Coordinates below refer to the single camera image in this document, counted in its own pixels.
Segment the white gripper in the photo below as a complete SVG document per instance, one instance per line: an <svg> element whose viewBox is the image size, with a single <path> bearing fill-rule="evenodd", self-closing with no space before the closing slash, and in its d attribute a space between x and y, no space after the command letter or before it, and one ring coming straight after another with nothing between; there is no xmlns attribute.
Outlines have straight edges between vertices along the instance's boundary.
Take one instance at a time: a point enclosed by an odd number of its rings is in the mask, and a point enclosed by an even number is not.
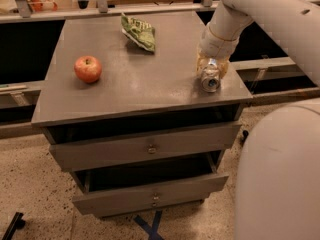
<svg viewBox="0 0 320 240"><path fill-rule="evenodd" d="M209 58L220 59L217 61L217 67L220 74L220 79L223 79L228 71L229 58L235 51L239 39L226 40L217 37L210 29L209 25L205 26L200 41L198 44L197 61L196 61L196 75L201 76L203 68L208 64Z"/></svg>

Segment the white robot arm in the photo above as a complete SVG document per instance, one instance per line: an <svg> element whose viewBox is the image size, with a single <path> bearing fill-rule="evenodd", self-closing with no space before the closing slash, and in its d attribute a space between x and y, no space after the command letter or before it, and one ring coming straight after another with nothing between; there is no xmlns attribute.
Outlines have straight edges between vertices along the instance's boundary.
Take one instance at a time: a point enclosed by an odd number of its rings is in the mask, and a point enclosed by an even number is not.
<svg viewBox="0 0 320 240"><path fill-rule="evenodd" d="M256 22L320 86L320 7L306 0L219 0L198 46L226 60ZM251 130L238 164L234 240L320 240L320 99L287 104Z"/></svg>

